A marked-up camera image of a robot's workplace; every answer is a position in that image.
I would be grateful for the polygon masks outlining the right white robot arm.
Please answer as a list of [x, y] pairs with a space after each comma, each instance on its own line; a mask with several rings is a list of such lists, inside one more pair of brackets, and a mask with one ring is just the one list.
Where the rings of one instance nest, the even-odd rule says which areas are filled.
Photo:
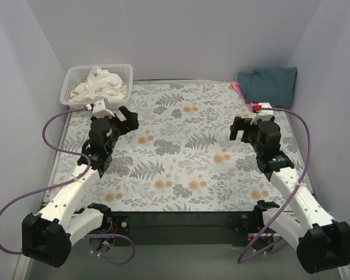
[[283, 206], [258, 201], [253, 227], [279, 234], [310, 274], [349, 265], [350, 226], [336, 221], [302, 184], [293, 162], [281, 150], [281, 129], [274, 118], [236, 117], [230, 139], [235, 140], [239, 131], [243, 133], [241, 141], [253, 147], [260, 172], [286, 200]]

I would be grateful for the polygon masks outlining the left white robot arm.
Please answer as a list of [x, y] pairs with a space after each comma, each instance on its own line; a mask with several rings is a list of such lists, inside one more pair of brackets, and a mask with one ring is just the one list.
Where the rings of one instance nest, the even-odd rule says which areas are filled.
[[76, 210], [108, 169], [118, 138], [139, 128], [138, 115], [121, 106], [125, 117], [121, 121], [107, 109], [91, 109], [89, 136], [78, 154], [70, 183], [37, 214], [28, 214], [22, 222], [23, 255], [55, 268], [66, 262], [72, 246], [84, 237], [100, 239], [107, 247], [117, 238], [129, 240], [118, 233], [119, 224], [109, 216], [109, 207], [90, 204], [81, 213]]

